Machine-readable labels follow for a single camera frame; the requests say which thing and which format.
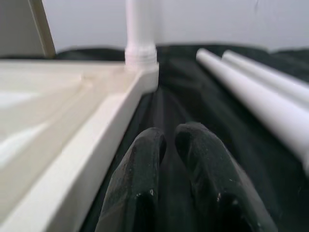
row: white pipe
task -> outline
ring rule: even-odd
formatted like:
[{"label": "white pipe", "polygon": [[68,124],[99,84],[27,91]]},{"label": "white pipe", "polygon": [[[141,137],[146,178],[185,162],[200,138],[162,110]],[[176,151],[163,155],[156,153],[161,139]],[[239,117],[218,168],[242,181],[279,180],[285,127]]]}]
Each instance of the white pipe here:
[{"label": "white pipe", "polygon": [[309,174],[309,111],[205,49],[199,49],[197,60],[296,154]]},{"label": "white pipe", "polygon": [[309,107],[309,84],[293,76],[279,72],[273,68],[241,56],[232,51],[224,52],[222,60],[252,74],[256,80],[278,89],[280,92]]},{"label": "white pipe", "polygon": [[132,68],[154,66],[156,48],[150,0],[126,0],[126,65]]}]

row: white plastic tray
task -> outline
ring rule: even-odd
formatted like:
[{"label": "white plastic tray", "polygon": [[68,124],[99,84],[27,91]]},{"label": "white plastic tray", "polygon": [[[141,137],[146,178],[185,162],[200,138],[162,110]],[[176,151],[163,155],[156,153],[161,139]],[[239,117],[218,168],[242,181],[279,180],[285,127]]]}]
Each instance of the white plastic tray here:
[{"label": "white plastic tray", "polygon": [[1,231],[79,228],[153,73],[0,62]]}]

